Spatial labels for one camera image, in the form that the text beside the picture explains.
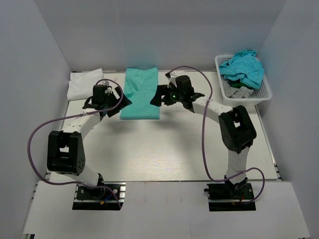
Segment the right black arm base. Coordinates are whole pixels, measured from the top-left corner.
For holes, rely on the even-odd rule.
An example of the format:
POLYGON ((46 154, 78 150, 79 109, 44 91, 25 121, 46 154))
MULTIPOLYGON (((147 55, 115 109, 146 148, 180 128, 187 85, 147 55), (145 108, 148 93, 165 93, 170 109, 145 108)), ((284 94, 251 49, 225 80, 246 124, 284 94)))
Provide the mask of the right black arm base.
POLYGON ((236 184, 230 181, 207 184, 204 193, 208 195, 210 212, 240 212, 255 211, 255 202, 252 185, 248 178, 236 184))

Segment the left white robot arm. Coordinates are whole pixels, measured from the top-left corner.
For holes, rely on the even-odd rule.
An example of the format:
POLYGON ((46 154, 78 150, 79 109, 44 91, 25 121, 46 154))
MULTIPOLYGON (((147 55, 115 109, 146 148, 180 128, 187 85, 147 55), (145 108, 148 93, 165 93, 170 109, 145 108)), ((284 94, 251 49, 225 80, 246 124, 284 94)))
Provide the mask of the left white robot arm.
POLYGON ((110 118, 131 104, 120 86, 112 90, 107 85, 94 85, 93 95, 85 101, 82 113, 62 130, 49 134, 47 169, 88 185, 93 198, 103 197, 105 186, 101 175, 86 165, 83 140, 105 116, 110 118))

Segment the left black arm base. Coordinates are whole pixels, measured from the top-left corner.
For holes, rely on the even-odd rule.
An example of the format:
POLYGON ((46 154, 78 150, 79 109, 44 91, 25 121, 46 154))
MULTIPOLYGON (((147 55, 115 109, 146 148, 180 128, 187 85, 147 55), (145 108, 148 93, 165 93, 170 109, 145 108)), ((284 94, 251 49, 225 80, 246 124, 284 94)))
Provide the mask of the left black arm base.
POLYGON ((108 189, 91 189, 77 186, 75 190, 72 210, 82 211, 119 211, 124 203, 126 183, 104 182, 108 189))

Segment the green t shirt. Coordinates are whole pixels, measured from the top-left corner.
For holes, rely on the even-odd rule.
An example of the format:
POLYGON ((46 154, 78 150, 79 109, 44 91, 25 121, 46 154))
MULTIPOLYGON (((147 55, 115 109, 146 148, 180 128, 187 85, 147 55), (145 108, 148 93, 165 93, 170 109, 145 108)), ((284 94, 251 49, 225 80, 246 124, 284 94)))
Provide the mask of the green t shirt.
POLYGON ((124 94, 132 102, 120 113, 122 120, 158 120, 159 107, 150 104, 159 83, 158 68, 140 70, 128 68, 125 72, 124 94))

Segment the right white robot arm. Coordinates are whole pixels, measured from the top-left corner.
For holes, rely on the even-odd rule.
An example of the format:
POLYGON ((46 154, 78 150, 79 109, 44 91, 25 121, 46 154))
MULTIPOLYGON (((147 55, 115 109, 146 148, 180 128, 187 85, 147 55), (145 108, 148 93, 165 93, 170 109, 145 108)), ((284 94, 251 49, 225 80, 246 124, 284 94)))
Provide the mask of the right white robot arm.
POLYGON ((211 101, 203 93, 195 92, 187 75, 173 78, 167 85, 158 85, 150 104, 160 107, 181 103, 182 106, 203 116, 202 126, 206 119, 219 124, 221 138, 228 150, 228 166, 222 182, 226 195, 232 199, 243 193, 247 183, 247 156, 254 139, 257 136, 246 108, 242 105, 229 107, 211 101))

